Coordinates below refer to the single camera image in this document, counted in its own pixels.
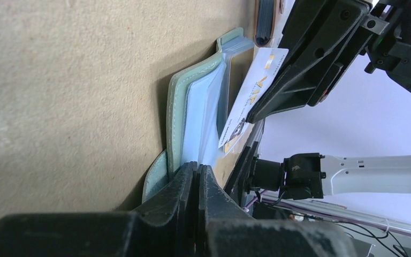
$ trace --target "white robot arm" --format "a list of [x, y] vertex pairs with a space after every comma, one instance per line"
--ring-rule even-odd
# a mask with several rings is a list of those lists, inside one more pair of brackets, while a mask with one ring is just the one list
[[408, 193], [411, 194], [411, 155], [321, 159], [324, 195], [340, 193]]

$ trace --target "light blue wallet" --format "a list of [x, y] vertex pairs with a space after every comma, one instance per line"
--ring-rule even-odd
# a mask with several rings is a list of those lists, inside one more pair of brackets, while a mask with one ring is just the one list
[[226, 92], [223, 87], [226, 87], [227, 66], [222, 45], [239, 37], [249, 40], [243, 37], [243, 28], [234, 29], [218, 38], [215, 54], [171, 78], [166, 115], [168, 146], [146, 175], [142, 202], [167, 185], [183, 163], [196, 161], [212, 167], [215, 165], [218, 158], [218, 116], [223, 113], [219, 107], [227, 106], [223, 100], [226, 97], [222, 97]]

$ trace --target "wallet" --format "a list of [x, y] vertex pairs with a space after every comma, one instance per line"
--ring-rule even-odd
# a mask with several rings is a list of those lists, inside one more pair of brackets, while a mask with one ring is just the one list
[[253, 47], [252, 40], [243, 37], [243, 28], [234, 29], [217, 39], [215, 54], [171, 78], [166, 112], [167, 148], [149, 168], [143, 202], [167, 185], [183, 163], [215, 165], [219, 156], [218, 124], [224, 124], [228, 113], [228, 62], [232, 56]]
[[275, 26], [284, 12], [285, 0], [256, 0], [254, 8], [254, 43], [266, 47], [273, 40]]

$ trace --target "black cable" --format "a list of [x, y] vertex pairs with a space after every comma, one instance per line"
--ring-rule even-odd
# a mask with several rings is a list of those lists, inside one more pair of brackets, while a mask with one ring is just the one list
[[352, 234], [351, 233], [348, 233], [348, 232], [345, 232], [348, 236], [350, 236], [350, 237], [352, 237], [352, 238], [355, 238], [354, 236], [352, 236]]
[[407, 255], [406, 249], [404, 249], [404, 247], [402, 246], [402, 244], [398, 241], [398, 239], [396, 237], [394, 237], [394, 235], [391, 232], [387, 232], [388, 234], [390, 234], [390, 236], [396, 241], [396, 243], [398, 243], [399, 247], [401, 247], [403, 253], [401, 253], [401, 251], [399, 249], [397, 249], [396, 247], [394, 247], [396, 249], [396, 251], [398, 251], [398, 253], [400, 253], [402, 256], [404, 257], [409, 257], [409, 255]]
[[[400, 244], [399, 241], [396, 239], [396, 237], [394, 237], [394, 235], [393, 235], [392, 233], [390, 233], [389, 231], [387, 231], [387, 233], [385, 234], [385, 236], [383, 236], [383, 237], [378, 237], [378, 236], [376, 236], [374, 233], [372, 233], [369, 229], [363, 227], [362, 225], [356, 224], [356, 223], [345, 222], [345, 221], [327, 221], [327, 220], [324, 220], [324, 219], [320, 219], [320, 220], [326, 221], [326, 222], [332, 222], [332, 223], [334, 223], [334, 224], [336, 224], [336, 225], [338, 225], [338, 226], [340, 226], [340, 227], [342, 227], [342, 228], [344, 228], [344, 229], [350, 230], [350, 231], [352, 231], [352, 232], [354, 232], [354, 233], [360, 234], [360, 235], [365, 236], [365, 237], [373, 238], [373, 239], [377, 240], [377, 241], [379, 242], [379, 244], [381, 244], [383, 247], [385, 247], [387, 250], [389, 250], [391, 253], [393, 253], [396, 257], [409, 257], [409, 256], [406, 255], [406, 254], [407, 254], [406, 250], [401, 246], [401, 244]], [[348, 227], [346, 227], [346, 226], [340, 225], [339, 223], [344, 223], [344, 224], [350, 224], [350, 225], [358, 226], [359, 228], [361, 228], [361, 229], [365, 230], [367, 233], [369, 233], [369, 235], [367, 235], [367, 234], [365, 234], [365, 233], [362, 233], [362, 232], [359, 232], [359, 231], [356, 231], [356, 230], [354, 230], [354, 229], [348, 228]], [[391, 248], [389, 248], [387, 245], [385, 245], [385, 244], [381, 241], [381, 239], [385, 239], [385, 238], [387, 238], [389, 235], [391, 235], [391, 236], [394, 238], [394, 240], [396, 240], [396, 242], [400, 245], [400, 247], [402, 248], [402, 250], [403, 250], [406, 254], [402, 254], [402, 253], [401, 253], [402, 256], [399, 256], [399, 254], [397, 254], [394, 250], [392, 250]]]
[[[352, 223], [352, 222], [337, 222], [337, 223], [351, 224], [351, 225], [358, 226], [359, 228], [366, 230], [366, 232], [368, 232], [368, 233], [371, 235], [370, 237], [372, 237], [372, 238], [374, 238], [375, 240], [377, 240], [377, 241], [379, 242], [379, 244], [381, 244], [381, 245], [382, 245], [383, 247], [385, 247], [387, 250], [389, 250], [390, 252], [392, 252], [395, 256], [401, 257], [401, 256], [399, 256], [399, 254], [397, 254], [395, 251], [393, 251], [390, 247], [388, 247], [387, 245], [385, 245], [385, 244], [380, 240], [381, 238], [376, 237], [376, 235], [375, 235], [374, 233], [372, 233], [371, 231], [369, 231], [369, 229], [367, 229], [367, 228], [365, 228], [365, 227], [363, 227], [363, 226], [361, 226], [361, 225]], [[337, 225], [350, 230], [350, 228], [348, 228], [348, 227], [346, 227], [346, 226], [342, 226], [342, 225], [339, 225], [339, 224], [337, 224]]]
[[279, 196], [279, 198], [278, 198], [278, 200], [276, 200], [276, 201], [273, 202], [273, 203], [265, 203], [265, 202], [262, 202], [262, 201], [261, 201], [261, 194], [259, 194], [259, 192], [256, 192], [256, 196], [257, 196], [257, 199], [259, 200], [259, 203], [260, 203], [260, 204], [265, 205], [265, 206], [267, 206], [267, 207], [273, 207], [273, 206], [279, 204], [279, 202], [281, 202], [281, 200], [283, 199], [283, 195], [284, 195], [285, 193], [286, 193], [286, 191], [284, 191], [283, 193], [281, 193], [280, 196]]
[[389, 237], [388, 234], [385, 234], [383, 237], [378, 237], [378, 236], [376, 236], [375, 234], [373, 234], [372, 232], [370, 232], [370, 233], [371, 233], [370, 235], [367, 235], [367, 234], [365, 234], [365, 233], [356, 231], [356, 230], [351, 229], [351, 228], [348, 228], [348, 227], [346, 227], [346, 226], [343, 226], [343, 225], [340, 225], [340, 224], [337, 224], [337, 225], [340, 226], [340, 227], [342, 227], [342, 228], [345, 228], [345, 229], [347, 229], [347, 230], [350, 230], [350, 231], [352, 231], [352, 232], [354, 232], [354, 233], [357, 233], [357, 234], [359, 234], [359, 235], [365, 236], [365, 237], [371, 237], [371, 238], [374, 238], [374, 239], [376, 239], [376, 238], [377, 238], [377, 239], [385, 239], [385, 238]]

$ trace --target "screw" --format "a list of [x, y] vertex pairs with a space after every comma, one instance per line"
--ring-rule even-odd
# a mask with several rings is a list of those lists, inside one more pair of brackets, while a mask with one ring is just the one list
[[376, 27], [376, 22], [373, 21], [373, 20], [370, 20], [368, 23], [366, 23], [366, 26], [368, 28], [374, 28], [374, 27]]
[[344, 10], [341, 12], [341, 20], [347, 20], [351, 16], [351, 12]]

